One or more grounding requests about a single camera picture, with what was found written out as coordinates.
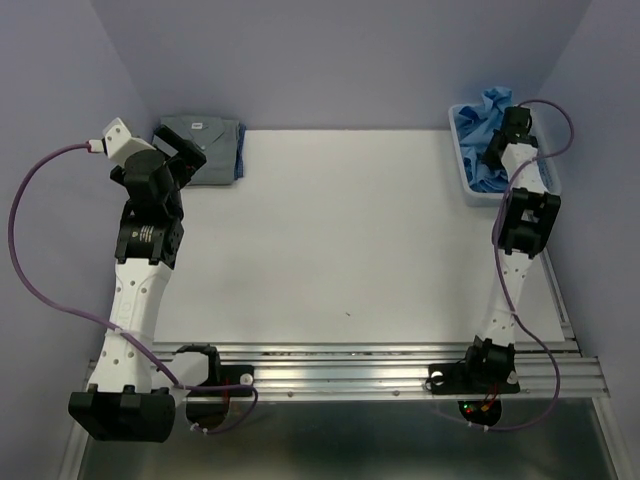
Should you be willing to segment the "blue long sleeve shirt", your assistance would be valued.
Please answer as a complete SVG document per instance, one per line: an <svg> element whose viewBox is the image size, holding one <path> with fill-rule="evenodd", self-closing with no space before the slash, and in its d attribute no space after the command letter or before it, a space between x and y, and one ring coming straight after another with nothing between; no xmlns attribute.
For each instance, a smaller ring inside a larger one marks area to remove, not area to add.
<svg viewBox="0 0 640 480"><path fill-rule="evenodd" d="M508 184L503 167L490 169L482 162L489 144L503 123L508 107L512 107L513 93L508 87L485 89L478 104L453 108L452 120L458 140L464 174L469 188L479 194L502 194Z"/></svg>

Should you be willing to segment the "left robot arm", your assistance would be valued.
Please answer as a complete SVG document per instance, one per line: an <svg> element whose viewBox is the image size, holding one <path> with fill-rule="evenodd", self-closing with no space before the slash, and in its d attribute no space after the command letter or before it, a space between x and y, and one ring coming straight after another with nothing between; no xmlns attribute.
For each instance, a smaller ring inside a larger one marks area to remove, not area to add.
<svg viewBox="0 0 640 480"><path fill-rule="evenodd" d="M103 131L110 178L128 195L115 247L115 289L99 360L68 412L95 440L167 440L183 385L153 354L162 297L183 239L181 191L205 165L204 154L165 126L154 135L165 153L123 120Z"/></svg>

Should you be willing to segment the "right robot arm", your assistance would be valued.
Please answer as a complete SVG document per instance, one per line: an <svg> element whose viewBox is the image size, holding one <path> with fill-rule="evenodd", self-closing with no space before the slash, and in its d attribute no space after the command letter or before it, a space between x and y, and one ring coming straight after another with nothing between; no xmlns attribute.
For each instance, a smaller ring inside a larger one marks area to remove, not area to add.
<svg viewBox="0 0 640 480"><path fill-rule="evenodd" d="M507 188L491 232L496 276L480 333L460 366L472 390L519 391L515 368L517 305L533 260L543 251L559 213L560 197L549 191L538 166L539 147L529 109L505 110L483 162L502 167Z"/></svg>

